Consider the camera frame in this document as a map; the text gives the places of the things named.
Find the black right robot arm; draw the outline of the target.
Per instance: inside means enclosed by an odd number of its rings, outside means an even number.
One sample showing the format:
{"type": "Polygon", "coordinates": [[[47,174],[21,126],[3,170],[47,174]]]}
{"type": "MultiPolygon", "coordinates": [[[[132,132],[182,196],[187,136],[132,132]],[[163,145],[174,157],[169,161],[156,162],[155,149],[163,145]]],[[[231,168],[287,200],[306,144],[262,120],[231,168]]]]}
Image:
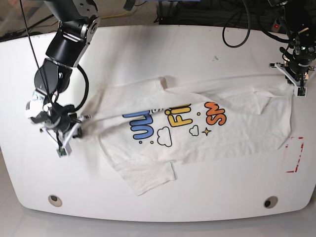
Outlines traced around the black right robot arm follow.
{"type": "Polygon", "coordinates": [[[91,43],[100,18],[92,0],[46,0],[44,3],[58,19],[58,29],[47,48],[43,65],[35,74],[35,90],[26,111],[32,123],[42,124],[57,135],[66,135],[81,123],[77,111],[87,100],[89,80],[79,61],[91,43]],[[68,88],[74,68],[84,79],[83,99],[77,106],[62,106],[57,100],[68,88]]]}

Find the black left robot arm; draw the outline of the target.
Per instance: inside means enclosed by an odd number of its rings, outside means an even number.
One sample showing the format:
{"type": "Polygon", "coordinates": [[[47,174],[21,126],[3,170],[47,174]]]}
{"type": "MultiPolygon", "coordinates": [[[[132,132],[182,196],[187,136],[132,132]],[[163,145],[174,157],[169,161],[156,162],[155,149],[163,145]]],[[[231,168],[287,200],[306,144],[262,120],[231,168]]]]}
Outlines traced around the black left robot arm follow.
{"type": "Polygon", "coordinates": [[[284,27],[287,48],[280,47],[284,69],[297,82],[303,81],[316,59],[316,30],[303,0],[270,0],[271,10],[284,27]]]}

